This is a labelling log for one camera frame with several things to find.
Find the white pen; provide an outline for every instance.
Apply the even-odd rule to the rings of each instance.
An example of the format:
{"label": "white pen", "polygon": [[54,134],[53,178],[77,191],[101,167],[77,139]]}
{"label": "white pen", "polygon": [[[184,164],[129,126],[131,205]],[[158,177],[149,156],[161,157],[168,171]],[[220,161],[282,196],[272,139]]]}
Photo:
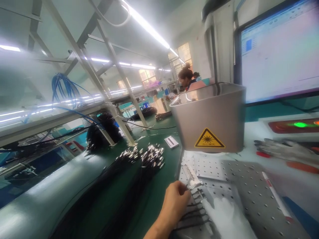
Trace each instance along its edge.
{"label": "white pen", "polygon": [[280,210],[282,211],[283,215],[286,217],[286,220],[289,221],[289,222],[293,222],[292,216],[290,215],[290,213],[288,212],[288,210],[284,206],[282,200],[280,199],[279,195],[277,194],[277,192],[275,191],[274,187],[272,186],[267,174],[265,172],[262,172],[262,173],[263,173],[263,176],[264,176],[264,178],[266,180],[266,183],[269,186],[269,189],[271,190],[274,198],[276,199],[276,201],[277,201],[277,203],[279,205]]}

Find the bundle of cables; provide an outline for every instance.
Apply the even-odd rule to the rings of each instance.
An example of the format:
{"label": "bundle of cables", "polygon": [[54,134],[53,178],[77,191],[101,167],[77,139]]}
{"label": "bundle of cables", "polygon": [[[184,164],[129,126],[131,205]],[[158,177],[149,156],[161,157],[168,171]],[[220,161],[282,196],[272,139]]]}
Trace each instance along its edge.
{"label": "bundle of cables", "polygon": [[[145,109],[142,109],[142,114],[144,117],[148,117],[148,116],[151,116],[151,115],[156,114],[156,113],[157,113],[157,109],[155,107],[147,107]],[[140,116],[138,113],[136,113],[130,117],[130,120],[132,120],[132,121],[135,121],[138,119],[140,119]]]}
{"label": "bundle of cables", "polygon": [[89,95],[91,95],[86,89],[72,82],[64,74],[57,73],[52,79],[52,103],[54,103],[54,101],[58,103],[61,102],[61,98],[64,100],[69,100],[70,103],[73,105],[73,108],[75,108],[76,105],[80,104],[79,98],[81,97],[80,92],[77,89],[77,86],[85,90]]}
{"label": "bundle of cables", "polygon": [[166,119],[168,117],[172,116],[172,111],[166,112],[166,113],[162,113],[162,114],[157,114],[155,116],[156,121],[160,121],[162,119]]}
{"label": "bundle of cables", "polygon": [[131,181],[129,190],[123,197],[120,208],[116,211],[110,223],[99,233],[98,238],[124,238],[125,229],[127,229],[126,227],[138,208],[146,186],[165,164],[162,157],[163,151],[164,149],[159,148],[157,144],[148,146],[141,160],[138,161],[140,163],[139,169]]}
{"label": "bundle of cables", "polygon": [[[103,112],[98,116],[98,120],[101,122],[101,125],[107,131],[114,143],[117,143],[122,139],[120,129],[115,126],[115,120],[110,112]],[[110,145],[97,125],[89,128],[87,131],[86,144],[87,154],[91,154],[102,147]]]}
{"label": "bundle of cables", "polygon": [[83,217],[90,211],[99,195],[103,190],[109,187],[110,183],[117,175],[124,172],[136,161],[141,161],[141,154],[138,152],[137,147],[133,150],[127,149],[123,151],[121,155],[116,158],[114,163],[109,167],[104,168],[100,176],[89,189],[87,189],[67,211],[49,238],[76,238],[74,235],[76,228]]}

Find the metal enclosure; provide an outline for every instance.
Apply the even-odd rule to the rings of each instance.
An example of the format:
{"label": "metal enclosure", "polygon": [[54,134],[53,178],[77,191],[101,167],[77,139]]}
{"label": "metal enclosure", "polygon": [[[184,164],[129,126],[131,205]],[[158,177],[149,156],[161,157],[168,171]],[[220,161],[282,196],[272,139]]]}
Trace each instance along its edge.
{"label": "metal enclosure", "polygon": [[226,82],[179,95],[170,107],[185,150],[242,151],[245,100],[244,86]]}

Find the hand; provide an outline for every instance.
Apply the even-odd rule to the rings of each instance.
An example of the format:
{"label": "hand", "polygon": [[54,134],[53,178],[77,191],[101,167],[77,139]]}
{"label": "hand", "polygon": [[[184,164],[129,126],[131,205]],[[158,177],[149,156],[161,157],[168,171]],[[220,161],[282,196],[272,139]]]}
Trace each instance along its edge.
{"label": "hand", "polygon": [[173,230],[184,215],[190,196],[191,192],[181,181],[171,183],[166,189],[158,220]]}

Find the monitor screen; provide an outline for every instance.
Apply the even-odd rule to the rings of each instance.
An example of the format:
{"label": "monitor screen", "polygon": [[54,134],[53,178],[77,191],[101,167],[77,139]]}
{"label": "monitor screen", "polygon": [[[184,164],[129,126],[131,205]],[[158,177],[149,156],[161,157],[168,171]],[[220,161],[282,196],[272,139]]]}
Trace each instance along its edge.
{"label": "monitor screen", "polygon": [[319,5],[298,1],[241,32],[246,103],[319,91]]}

